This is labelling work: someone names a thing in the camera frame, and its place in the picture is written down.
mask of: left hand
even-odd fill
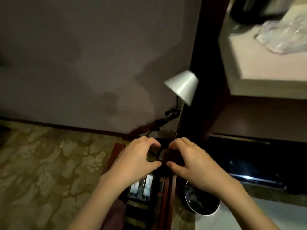
[[[133,140],[117,157],[110,170],[105,174],[112,185],[123,191],[146,174],[161,166],[160,161],[148,162],[147,153],[150,146],[161,147],[154,138],[141,136]]]

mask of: white label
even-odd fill
[[[145,183],[145,188],[144,188],[144,196],[150,196],[150,188],[151,188],[151,183],[153,181],[153,175],[148,174],[146,177],[146,183]]]
[[[138,192],[138,185],[140,182],[136,182],[133,185],[131,185],[130,193],[136,194]]]

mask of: hand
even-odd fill
[[[141,136],[133,140],[121,151],[107,172],[107,177],[112,181],[112,185],[124,190],[161,166],[162,163],[160,161],[147,161],[146,158],[150,146],[160,147],[161,145],[152,137]]]
[[[237,180],[226,173],[205,150],[187,138],[175,139],[169,144],[169,148],[181,152],[185,166],[179,166],[171,161],[166,163],[167,166],[197,188],[219,197],[230,185],[237,183]]]

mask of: gray wall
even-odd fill
[[[123,133],[163,117],[200,2],[1,0],[0,115]]]

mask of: lamp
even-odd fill
[[[192,104],[194,93],[196,91],[197,84],[198,84],[198,79],[194,73],[186,70],[166,80],[164,84],[167,87],[169,87],[177,95],[176,108],[165,112],[165,115],[167,116],[165,119],[155,120],[154,122],[148,125],[139,127],[133,130],[132,132],[130,132],[128,136],[132,136],[133,138],[135,138],[136,136],[142,135],[146,132],[148,132],[148,134],[146,135],[148,136],[153,131],[159,131],[160,127],[162,127],[169,121],[181,116],[184,103],[187,104],[188,106]],[[182,99],[184,102],[182,104],[181,110],[178,109],[178,97]]]
[[[191,71],[184,71],[166,80],[164,84],[169,87],[185,104],[190,106],[197,88],[198,79]]]

